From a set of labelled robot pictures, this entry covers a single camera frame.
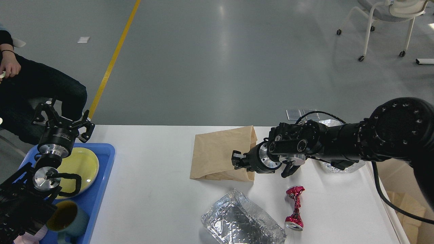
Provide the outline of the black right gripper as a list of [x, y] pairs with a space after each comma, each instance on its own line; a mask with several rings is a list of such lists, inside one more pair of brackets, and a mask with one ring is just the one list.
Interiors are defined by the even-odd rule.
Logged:
[[268, 142], [261, 142], [247, 153], [232, 151], [234, 170], [245, 169], [260, 174], [274, 173], [282, 166], [282, 162], [273, 161], [268, 156]]

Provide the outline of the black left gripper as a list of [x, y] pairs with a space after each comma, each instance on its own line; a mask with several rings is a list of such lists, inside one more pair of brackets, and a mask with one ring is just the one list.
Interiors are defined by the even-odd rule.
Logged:
[[56, 99], [38, 103], [31, 125], [49, 127], [45, 128], [37, 145], [38, 152], [42, 155], [54, 154], [64, 159], [71, 155], [76, 139], [82, 143], [90, 140], [96, 125], [89, 117], [90, 110], [86, 110], [80, 120], [72, 123], [71, 130], [59, 128], [61, 118], [54, 108], [55, 103]]

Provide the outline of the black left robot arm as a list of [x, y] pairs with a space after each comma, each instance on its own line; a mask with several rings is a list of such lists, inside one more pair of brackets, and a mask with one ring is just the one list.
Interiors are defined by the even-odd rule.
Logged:
[[60, 173], [61, 162], [72, 153], [76, 139], [87, 142], [95, 128], [86, 110], [81, 119], [72, 121], [59, 116], [56, 99], [36, 106], [32, 125], [44, 126], [37, 150], [36, 164], [26, 163], [1, 184], [0, 237], [2, 244], [12, 244], [25, 233], [35, 235], [53, 216], [57, 196], [76, 196], [82, 177]]

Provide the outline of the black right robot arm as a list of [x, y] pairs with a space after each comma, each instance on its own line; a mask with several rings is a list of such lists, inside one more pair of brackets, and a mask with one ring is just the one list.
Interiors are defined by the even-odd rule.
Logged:
[[339, 170], [359, 160], [371, 162], [375, 187], [384, 203], [405, 216], [433, 224], [433, 220], [406, 212], [386, 199], [376, 165], [388, 159], [406, 162], [433, 207], [433, 116], [433, 105], [414, 97], [392, 99], [358, 123], [346, 123], [334, 116], [341, 125], [327, 126], [304, 121], [304, 114], [294, 124], [280, 123], [271, 128], [268, 137], [247, 153], [233, 151], [231, 161], [235, 169], [261, 174], [274, 173], [285, 165], [283, 178], [300, 167], [297, 157], [327, 162]]

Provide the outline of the person's left hand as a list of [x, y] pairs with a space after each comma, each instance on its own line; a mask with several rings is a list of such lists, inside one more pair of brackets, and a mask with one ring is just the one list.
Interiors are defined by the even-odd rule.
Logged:
[[16, 55], [11, 50], [2, 51], [1, 73], [4, 73], [4, 78], [12, 78], [19, 74], [21, 65], [18, 62]]

